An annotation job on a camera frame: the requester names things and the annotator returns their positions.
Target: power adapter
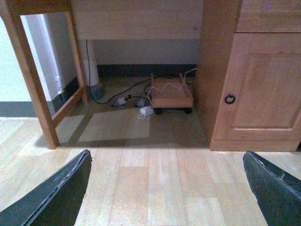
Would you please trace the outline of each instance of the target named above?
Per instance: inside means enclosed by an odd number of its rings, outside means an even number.
[[[146,117],[146,116],[148,116],[150,114],[153,114],[154,113],[154,109],[152,109],[150,106],[146,106],[146,107],[143,107],[143,108],[140,109],[140,113],[142,115],[145,115],[145,117]]]

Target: laminate floor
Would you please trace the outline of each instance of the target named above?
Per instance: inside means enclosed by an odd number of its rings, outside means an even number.
[[[89,149],[92,171],[77,226],[267,225],[246,179],[245,150],[210,152],[195,111],[145,120],[139,113],[79,104],[57,127],[54,151],[37,119],[1,118],[0,211]],[[300,152],[260,155],[301,179]]]

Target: ring handle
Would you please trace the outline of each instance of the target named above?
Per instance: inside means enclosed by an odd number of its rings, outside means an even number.
[[[235,102],[236,98],[233,94],[228,94],[226,97],[225,97],[225,103],[228,104],[228,105],[231,105]]]

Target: wooden cabinet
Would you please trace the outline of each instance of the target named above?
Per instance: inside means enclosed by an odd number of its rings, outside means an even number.
[[[210,150],[295,151],[301,141],[301,33],[238,33],[241,3],[234,2],[232,20],[221,20],[218,12],[213,17],[216,7],[205,1],[195,86]],[[225,102],[228,94],[234,103]]]

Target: white cable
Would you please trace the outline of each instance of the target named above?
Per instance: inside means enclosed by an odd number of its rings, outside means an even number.
[[[189,72],[192,72],[192,71],[194,71],[194,70],[196,70],[196,68],[191,69],[190,71],[187,71],[187,72],[184,73],[183,83],[182,83],[182,85],[179,86],[179,87],[176,86],[176,85],[174,85],[174,84],[172,84],[172,83],[170,83],[170,82],[166,83],[165,86],[164,86],[161,90],[159,90],[158,88],[152,86],[152,87],[150,88],[148,94],[147,94],[147,98],[148,98],[148,100],[150,101],[151,106],[152,106],[152,101],[151,101],[151,99],[150,99],[151,89],[156,89],[156,90],[158,90],[160,93],[162,93],[163,90],[165,89],[165,87],[166,87],[167,85],[172,85],[173,87],[176,87],[176,88],[178,89],[178,91],[181,91],[181,90],[182,90],[182,89],[181,89],[182,86],[185,84],[186,74],[189,73]]]
[[[141,114],[141,115],[138,117],[138,119],[145,119],[145,114]]]

